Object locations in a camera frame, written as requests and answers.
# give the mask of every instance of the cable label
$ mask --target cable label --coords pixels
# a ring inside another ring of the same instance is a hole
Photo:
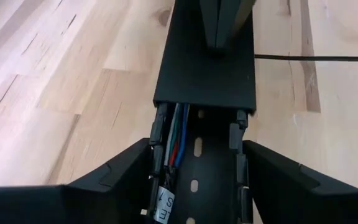
[[[157,207],[154,214],[155,221],[162,224],[168,223],[174,199],[175,195],[169,190],[161,186],[158,188]]]

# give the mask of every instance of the black cover plate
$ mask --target black cover plate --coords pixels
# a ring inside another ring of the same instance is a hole
[[[189,217],[196,223],[237,223],[236,162],[229,149],[229,123],[235,120],[235,111],[209,108],[203,119],[197,114],[192,105],[169,224],[186,223]],[[197,137],[203,141],[199,157],[194,156]],[[193,179],[198,181],[197,192],[190,190]]]
[[[154,102],[256,110],[252,13],[228,52],[207,50],[199,1],[177,0]]]

